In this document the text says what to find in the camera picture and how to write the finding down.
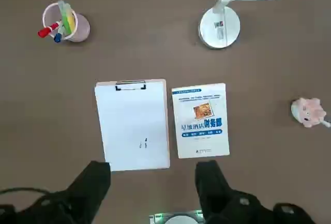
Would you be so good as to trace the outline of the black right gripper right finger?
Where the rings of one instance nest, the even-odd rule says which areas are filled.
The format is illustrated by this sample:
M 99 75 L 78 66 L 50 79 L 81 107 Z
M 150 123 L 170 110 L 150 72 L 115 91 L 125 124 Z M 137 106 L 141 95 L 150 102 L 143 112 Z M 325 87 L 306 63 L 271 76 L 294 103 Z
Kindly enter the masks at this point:
M 197 163 L 195 186 L 205 223 L 314 223 L 295 204 L 277 203 L 270 210 L 256 196 L 231 188 L 214 160 Z

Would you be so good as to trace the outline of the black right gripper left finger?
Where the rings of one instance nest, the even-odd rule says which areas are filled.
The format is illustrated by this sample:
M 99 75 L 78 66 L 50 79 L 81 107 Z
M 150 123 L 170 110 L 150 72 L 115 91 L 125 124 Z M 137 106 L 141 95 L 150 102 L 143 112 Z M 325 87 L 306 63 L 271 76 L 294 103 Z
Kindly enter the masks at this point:
M 62 191 L 33 187 L 3 189 L 2 195 L 30 191 L 40 193 L 41 197 L 21 211 L 16 211 L 12 204 L 1 204 L 1 223 L 92 223 L 110 186 L 110 164 L 91 161 Z

